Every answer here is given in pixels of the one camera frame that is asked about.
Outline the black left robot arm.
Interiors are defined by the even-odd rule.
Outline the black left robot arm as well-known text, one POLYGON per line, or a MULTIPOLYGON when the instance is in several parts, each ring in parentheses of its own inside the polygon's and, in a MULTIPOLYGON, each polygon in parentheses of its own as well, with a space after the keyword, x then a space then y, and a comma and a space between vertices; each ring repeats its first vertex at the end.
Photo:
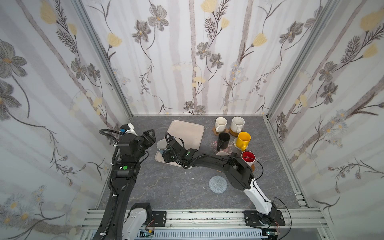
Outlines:
POLYGON ((139 208, 127 217, 126 211, 141 168, 141 158, 156 142, 155 131, 147 130, 137 136, 125 127, 123 125, 119 132, 99 130, 100 134, 115 142, 115 150, 107 179, 110 196, 94 240, 133 240, 141 226, 152 220, 149 204, 139 204, 139 208))

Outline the pink cherry blossom coaster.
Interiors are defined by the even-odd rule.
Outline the pink cherry blossom coaster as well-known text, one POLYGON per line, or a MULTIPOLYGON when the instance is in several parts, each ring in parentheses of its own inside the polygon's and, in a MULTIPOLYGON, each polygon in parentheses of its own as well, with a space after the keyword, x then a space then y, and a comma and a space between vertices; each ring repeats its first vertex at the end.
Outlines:
POLYGON ((219 152, 219 151, 225 151, 225 152, 227 152, 227 153, 229 153, 229 154, 231 154, 232 152, 233 152, 233 148, 234 148, 234 145, 233 145, 233 143, 229 143, 229 145, 228 145, 228 147, 226 148, 226 149, 220 149, 220 150, 218 150, 217 149, 217 142, 218 141, 213 141, 212 143, 211 143, 211 148, 212 148, 212 150, 214 151, 214 153, 216 154, 217 152, 219 152))

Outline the cream mug front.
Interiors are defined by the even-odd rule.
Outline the cream mug front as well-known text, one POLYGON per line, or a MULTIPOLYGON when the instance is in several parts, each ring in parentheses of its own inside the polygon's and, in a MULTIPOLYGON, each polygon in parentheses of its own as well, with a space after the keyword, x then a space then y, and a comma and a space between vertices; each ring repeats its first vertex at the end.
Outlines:
POLYGON ((215 128, 217 132, 223 132, 227 128, 228 121, 224 117, 218 117, 215 120, 215 128))

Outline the light blue mug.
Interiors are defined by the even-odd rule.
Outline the light blue mug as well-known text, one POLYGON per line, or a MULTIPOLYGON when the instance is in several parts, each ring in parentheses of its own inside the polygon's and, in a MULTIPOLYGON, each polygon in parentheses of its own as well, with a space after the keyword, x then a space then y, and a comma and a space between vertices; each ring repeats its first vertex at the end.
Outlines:
POLYGON ((165 139, 163 139, 157 142, 156 147, 160 155, 162 155, 165 151, 168 150, 168 143, 165 139))

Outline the beige rectangular tray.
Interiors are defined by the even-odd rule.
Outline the beige rectangular tray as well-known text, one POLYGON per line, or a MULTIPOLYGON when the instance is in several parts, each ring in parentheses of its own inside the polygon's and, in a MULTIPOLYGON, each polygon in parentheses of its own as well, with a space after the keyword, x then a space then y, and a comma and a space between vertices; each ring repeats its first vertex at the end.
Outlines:
POLYGON ((172 136, 181 138, 186 149, 199 149, 202 142, 205 127, 194 123, 174 120, 171 122, 167 132, 172 136))

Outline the brown round wooden coaster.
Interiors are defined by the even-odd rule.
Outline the brown round wooden coaster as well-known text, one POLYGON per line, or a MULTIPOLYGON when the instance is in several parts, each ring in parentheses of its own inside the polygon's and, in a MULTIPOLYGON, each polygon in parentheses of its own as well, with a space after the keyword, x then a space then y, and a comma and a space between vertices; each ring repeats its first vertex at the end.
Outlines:
POLYGON ((238 135, 239 135, 239 133, 236 133, 236 132, 232 131, 231 128, 229 128, 229 133, 230 133, 232 136, 234 136, 234 137, 238 137, 238 135))

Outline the red interior white mug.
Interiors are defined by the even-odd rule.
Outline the red interior white mug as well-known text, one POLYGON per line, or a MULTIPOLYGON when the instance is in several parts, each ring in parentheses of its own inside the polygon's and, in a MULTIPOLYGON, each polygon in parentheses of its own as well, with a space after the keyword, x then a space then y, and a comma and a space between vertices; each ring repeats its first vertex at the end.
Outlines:
POLYGON ((256 161, 256 156, 251 151, 243 151, 241 154, 241 158, 251 167, 254 165, 256 161))

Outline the grey blue round coaster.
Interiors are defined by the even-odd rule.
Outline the grey blue round coaster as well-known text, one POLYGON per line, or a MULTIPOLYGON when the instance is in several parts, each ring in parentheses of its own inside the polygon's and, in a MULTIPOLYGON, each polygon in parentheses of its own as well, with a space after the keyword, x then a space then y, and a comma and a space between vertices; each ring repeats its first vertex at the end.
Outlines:
POLYGON ((224 177, 214 176, 209 181, 209 187, 215 194, 222 194, 227 190, 228 184, 224 177))

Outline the yellow mug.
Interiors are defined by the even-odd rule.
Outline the yellow mug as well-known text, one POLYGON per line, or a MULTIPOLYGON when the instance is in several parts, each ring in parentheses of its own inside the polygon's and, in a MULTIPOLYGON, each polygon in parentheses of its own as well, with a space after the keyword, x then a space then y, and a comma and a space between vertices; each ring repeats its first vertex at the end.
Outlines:
POLYGON ((247 132, 240 132, 235 139, 235 146, 241 151, 245 151, 251 141, 251 135, 247 132))

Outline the black mug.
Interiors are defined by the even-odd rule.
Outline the black mug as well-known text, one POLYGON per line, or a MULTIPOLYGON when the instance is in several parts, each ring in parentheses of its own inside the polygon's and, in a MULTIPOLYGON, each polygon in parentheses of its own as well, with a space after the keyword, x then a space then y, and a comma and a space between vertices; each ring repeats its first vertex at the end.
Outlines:
POLYGON ((218 135, 218 141, 217 141, 217 151, 225 150, 229 146, 231 136, 228 133, 220 133, 218 135))

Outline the brown paw print coaster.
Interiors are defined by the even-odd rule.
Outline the brown paw print coaster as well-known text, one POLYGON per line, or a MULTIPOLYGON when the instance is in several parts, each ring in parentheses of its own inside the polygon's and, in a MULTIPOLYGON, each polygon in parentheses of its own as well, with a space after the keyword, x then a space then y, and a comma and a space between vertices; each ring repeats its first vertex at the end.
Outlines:
MULTIPOLYGON (((213 133, 214 133, 215 136, 218 136, 218 135, 221 133, 221 132, 217 132, 217 131, 216 131, 216 128, 213 128, 212 131, 213 131, 213 133)), ((229 129, 226 128, 226 129, 223 131, 223 133, 229 133, 229 129)))

